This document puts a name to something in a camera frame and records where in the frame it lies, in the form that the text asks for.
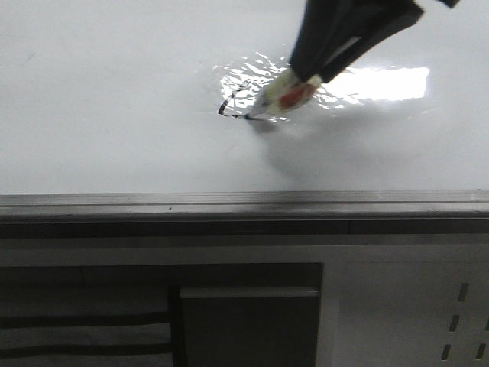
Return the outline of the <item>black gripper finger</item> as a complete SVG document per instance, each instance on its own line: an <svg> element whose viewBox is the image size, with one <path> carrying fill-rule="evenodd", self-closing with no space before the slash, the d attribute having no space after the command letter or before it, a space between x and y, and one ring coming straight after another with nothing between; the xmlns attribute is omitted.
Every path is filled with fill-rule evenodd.
<svg viewBox="0 0 489 367"><path fill-rule="evenodd" d="M330 81L366 52L366 40L366 1L308 1L289 64L301 81Z"/></svg>
<svg viewBox="0 0 489 367"><path fill-rule="evenodd" d="M319 71L325 83L333 80L351 63L392 35L413 26L423 10L412 1L388 2L381 10L354 9L338 32L345 39Z"/></svg>

